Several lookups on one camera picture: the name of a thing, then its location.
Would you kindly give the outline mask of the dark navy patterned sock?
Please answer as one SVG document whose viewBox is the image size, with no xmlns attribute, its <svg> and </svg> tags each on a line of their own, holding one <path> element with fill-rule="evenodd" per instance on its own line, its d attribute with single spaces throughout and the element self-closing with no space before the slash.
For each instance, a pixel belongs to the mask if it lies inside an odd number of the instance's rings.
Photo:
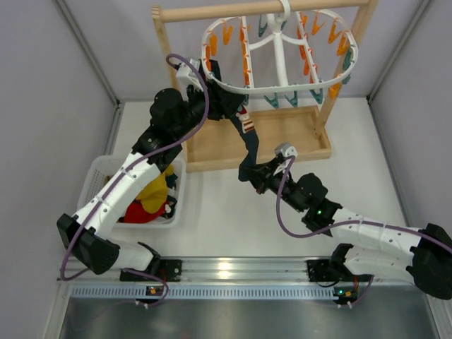
<svg viewBox="0 0 452 339">
<path fill-rule="evenodd" d="M 250 114 L 244 105 L 240 105 L 238 110 L 230 117 L 230 121 L 243 140 L 247 154 L 239 165 L 238 179 L 241 182 L 247 182 L 249 175 L 246 173 L 246 167 L 256 165 L 258 158 L 259 138 Z"/>
</svg>

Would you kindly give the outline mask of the red santa sock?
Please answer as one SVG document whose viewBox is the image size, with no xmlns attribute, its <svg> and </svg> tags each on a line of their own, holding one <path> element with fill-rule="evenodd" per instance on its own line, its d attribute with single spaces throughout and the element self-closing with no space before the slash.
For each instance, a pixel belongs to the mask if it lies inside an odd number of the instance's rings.
<svg viewBox="0 0 452 339">
<path fill-rule="evenodd" d="M 125 215 L 122 218 L 122 222 L 131 224 L 146 224 L 157 219 L 165 212 L 165 205 L 161 205 L 160 208 L 154 212 L 147 212 L 140 201 L 133 201 L 126 209 Z"/>
</svg>

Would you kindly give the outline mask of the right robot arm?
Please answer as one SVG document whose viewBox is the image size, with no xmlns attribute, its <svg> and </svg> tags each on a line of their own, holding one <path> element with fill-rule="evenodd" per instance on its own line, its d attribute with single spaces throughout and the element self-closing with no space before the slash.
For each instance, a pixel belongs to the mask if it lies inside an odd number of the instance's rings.
<svg viewBox="0 0 452 339">
<path fill-rule="evenodd" d="M 438 299 L 451 299 L 451 237 L 429 223 L 423 229 L 399 227 L 366 218 L 330 201 L 313 173 L 297 181 L 278 165 L 248 167 L 259 194 L 272 191 L 278 202 L 303 212 L 310 233 L 332 238 L 337 247 L 329 265 L 338 275 L 373 275 L 404 280 Z"/>
</svg>

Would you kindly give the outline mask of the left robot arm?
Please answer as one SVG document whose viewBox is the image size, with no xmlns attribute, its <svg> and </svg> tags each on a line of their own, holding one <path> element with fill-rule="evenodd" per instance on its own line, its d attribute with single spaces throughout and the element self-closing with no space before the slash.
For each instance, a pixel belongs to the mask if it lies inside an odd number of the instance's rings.
<svg viewBox="0 0 452 339">
<path fill-rule="evenodd" d="M 66 253 L 60 278 L 70 256 L 96 275 L 111 269 L 143 277 L 160 265 L 160 255 L 144 243 L 110 239 L 113 226 L 144 188 L 157 179 L 182 151 L 209 115 L 222 118 L 237 112 L 244 96 L 208 81 L 193 90 L 188 100 L 174 88 L 157 93 L 150 107 L 150 126 L 138 137 L 125 161 L 101 191 L 73 215 L 64 213 L 56 222 Z"/>
</svg>

